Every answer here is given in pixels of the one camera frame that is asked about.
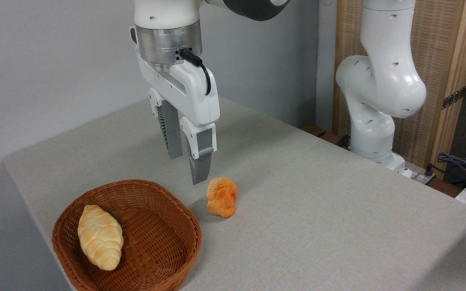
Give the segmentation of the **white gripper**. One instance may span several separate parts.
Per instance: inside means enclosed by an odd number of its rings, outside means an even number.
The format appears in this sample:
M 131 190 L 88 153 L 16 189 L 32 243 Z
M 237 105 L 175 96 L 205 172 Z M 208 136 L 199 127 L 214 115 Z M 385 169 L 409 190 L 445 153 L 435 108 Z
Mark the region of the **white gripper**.
M 183 155 L 181 127 L 186 136 L 192 183 L 207 180 L 212 153 L 218 149 L 214 122 L 220 117 L 220 107 L 214 76 L 199 57 L 201 28 L 154 30 L 132 26 L 130 33 L 169 158 Z M 179 114 L 184 116 L 180 124 Z

